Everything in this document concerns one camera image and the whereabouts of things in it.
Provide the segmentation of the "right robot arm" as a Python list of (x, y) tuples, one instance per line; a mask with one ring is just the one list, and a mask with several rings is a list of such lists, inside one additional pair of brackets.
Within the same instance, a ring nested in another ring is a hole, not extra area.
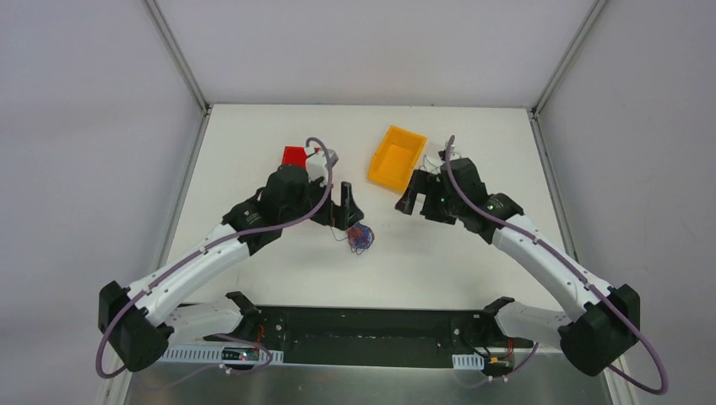
[(420, 210), (425, 219), (461, 222), (519, 263), (561, 307), (553, 311), (498, 300), (485, 308), (490, 316), (480, 321), (484, 342), (498, 346), (509, 338), (524, 338), (557, 346), (589, 376), (601, 373), (637, 343), (638, 293), (627, 284), (615, 288), (564, 256), (509, 196), (486, 190), (470, 159), (455, 159), (437, 173), (414, 170), (396, 210), (412, 214), (419, 195), (425, 197)]

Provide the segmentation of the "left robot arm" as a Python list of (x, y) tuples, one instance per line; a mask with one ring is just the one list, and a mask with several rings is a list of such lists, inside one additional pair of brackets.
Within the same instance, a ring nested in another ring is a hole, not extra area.
[(280, 238), (286, 228), (311, 220), (348, 230), (363, 220), (351, 183), (341, 182), (339, 202), (331, 199), (333, 185), (330, 169), (313, 176), (299, 165), (281, 165), (253, 196), (224, 214), (190, 252), (126, 287), (116, 281), (102, 287), (97, 374), (106, 379), (119, 374), (103, 369), (107, 346), (122, 361), (120, 371), (138, 372), (184, 337), (229, 333), (237, 341), (251, 339), (258, 319), (242, 294), (228, 293), (213, 303), (198, 305), (185, 305), (185, 299)]

